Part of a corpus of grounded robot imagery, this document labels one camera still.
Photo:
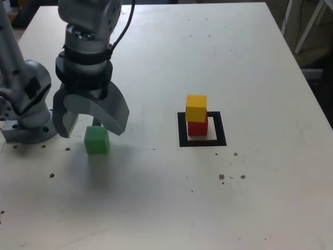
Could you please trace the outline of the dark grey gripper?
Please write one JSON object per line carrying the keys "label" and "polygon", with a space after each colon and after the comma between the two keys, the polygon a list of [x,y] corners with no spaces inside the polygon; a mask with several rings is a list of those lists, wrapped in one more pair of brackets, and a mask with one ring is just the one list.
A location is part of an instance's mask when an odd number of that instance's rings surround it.
{"label": "dark grey gripper", "polygon": [[108,131],[121,135],[129,113],[124,96],[112,82],[98,89],[62,83],[53,98],[53,124],[63,138],[70,136],[78,114],[90,115],[94,126],[104,126]]}

